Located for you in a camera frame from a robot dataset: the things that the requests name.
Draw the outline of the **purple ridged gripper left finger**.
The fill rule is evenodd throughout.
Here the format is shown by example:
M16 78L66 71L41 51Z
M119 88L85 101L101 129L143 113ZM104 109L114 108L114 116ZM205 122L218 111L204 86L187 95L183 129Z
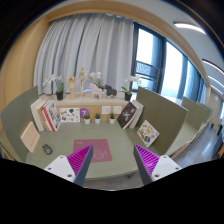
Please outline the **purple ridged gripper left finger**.
M65 180L82 186L93 156L93 145L87 145L69 156L59 155L46 168L48 171Z

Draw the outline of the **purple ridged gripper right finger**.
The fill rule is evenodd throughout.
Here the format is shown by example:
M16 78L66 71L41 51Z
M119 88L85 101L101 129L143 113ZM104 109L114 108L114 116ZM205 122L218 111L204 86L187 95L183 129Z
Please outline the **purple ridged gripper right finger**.
M134 145L133 154L144 185L181 170L181 167L168 155L158 156L137 144Z

